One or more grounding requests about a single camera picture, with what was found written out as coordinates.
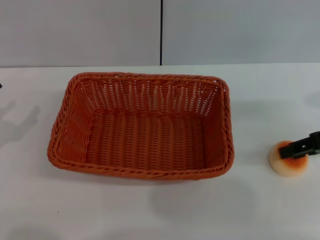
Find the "basket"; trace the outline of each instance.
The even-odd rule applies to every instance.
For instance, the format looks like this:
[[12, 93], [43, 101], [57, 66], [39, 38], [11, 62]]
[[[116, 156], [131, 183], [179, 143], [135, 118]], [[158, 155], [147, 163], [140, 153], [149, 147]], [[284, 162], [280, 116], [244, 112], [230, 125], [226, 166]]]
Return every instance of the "basket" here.
[[80, 73], [68, 83], [47, 156], [83, 173], [220, 176], [234, 160], [228, 87], [212, 76]]

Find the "basket rim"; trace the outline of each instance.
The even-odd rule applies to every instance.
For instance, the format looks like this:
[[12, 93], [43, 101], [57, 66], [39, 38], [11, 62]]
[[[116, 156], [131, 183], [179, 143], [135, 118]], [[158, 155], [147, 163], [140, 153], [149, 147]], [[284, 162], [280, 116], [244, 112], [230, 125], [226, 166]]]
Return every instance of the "basket rim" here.
[[[223, 146], [224, 146], [224, 160], [223, 163], [215, 166], [208, 167], [202, 169], [188, 169], [188, 170], [145, 170], [139, 168], [128, 168], [128, 167], [115, 167], [112, 165], [103, 165], [103, 164], [94, 164], [94, 163], [85, 163], [85, 162], [75, 162], [67, 159], [63, 159], [58, 155], [54, 154], [54, 151], [57, 150], [57, 143], [60, 140], [60, 129], [61, 126], [64, 125], [66, 119], [64, 112], [69, 111], [70, 108], [70, 99], [76, 88], [78, 87], [78, 83], [83, 78], [88, 78], [89, 81], [102, 79], [103, 77], [116, 77], [113, 81], [119, 81], [123, 78], [128, 79], [132, 78], [141, 78], [144, 77], [142, 81], [148, 81], [149, 78], [152, 78], [152, 81], [167, 81], [168, 84], [178, 82], [201, 82], [210, 84], [219, 88], [222, 88], [221, 94], [223, 99], [223, 107], [221, 108], [221, 126], [224, 131], [223, 136]], [[177, 176], [186, 176], [188, 179], [203, 179], [203, 178], [211, 178], [217, 177], [224, 173], [226, 173], [232, 166], [234, 161], [234, 146], [233, 146], [233, 138], [231, 132], [231, 113], [230, 113], [230, 99], [229, 99], [229, 88], [226, 82], [215, 76], [204, 76], [204, 75], [187, 75], [187, 74], [147, 74], [147, 73], [131, 73], [131, 72], [83, 72], [75, 75], [68, 83], [68, 86], [65, 90], [63, 102], [60, 108], [60, 111], [57, 115], [57, 118], [54, 122], [54, 125], [51, 130], [51, 138], [49, 141], [49, 145], [47, 148], [47, 157], [49, 161], [58, 168], [68, 169], [76, 172], [87, 172], [87, 173], [98, 173], [97, 170], [101, 174], [114, 175], [130, 177], [130, 175], [134, 175], [135, 177], [150, 175], [152, 178], [157, 178], [157, 176], [172, 176], [173, 178], [179, 178]]]

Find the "wicker weave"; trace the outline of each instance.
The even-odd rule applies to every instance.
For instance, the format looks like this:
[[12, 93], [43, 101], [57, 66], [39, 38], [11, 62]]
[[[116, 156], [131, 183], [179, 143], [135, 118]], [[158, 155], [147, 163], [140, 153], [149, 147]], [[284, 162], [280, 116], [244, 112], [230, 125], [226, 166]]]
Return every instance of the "wicker weave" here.
[[67, 86], [47, 155], [83, 173], [220, 176], [234, 160], [228, 87], [212, 76], [80, 73]]

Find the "white wall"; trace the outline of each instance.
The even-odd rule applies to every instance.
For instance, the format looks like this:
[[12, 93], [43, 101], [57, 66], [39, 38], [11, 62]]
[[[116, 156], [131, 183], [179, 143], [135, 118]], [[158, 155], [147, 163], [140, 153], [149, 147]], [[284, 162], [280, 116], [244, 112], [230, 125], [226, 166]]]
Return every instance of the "white wall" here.
[[1, 0], [0, 67], [160, 62], [159, 0]]
[[320, 62], [319, 0], [164, 0], [163, 64]]

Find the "white table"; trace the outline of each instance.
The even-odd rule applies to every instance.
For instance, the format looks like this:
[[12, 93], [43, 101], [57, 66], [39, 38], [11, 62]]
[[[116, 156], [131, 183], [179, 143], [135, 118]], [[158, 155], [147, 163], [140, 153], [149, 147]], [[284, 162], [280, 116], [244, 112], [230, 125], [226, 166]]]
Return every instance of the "white table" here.
[[[61, 170], [47, 147], [80, 72], [211, 75], [230, 88], [233, 167], [200, 181]], [[0, 69], [1, 240], [311, 240], [320, 238], [320, 157], [305, 175], [270, 167], [270, 147], [320, 130], [320, 63]]]

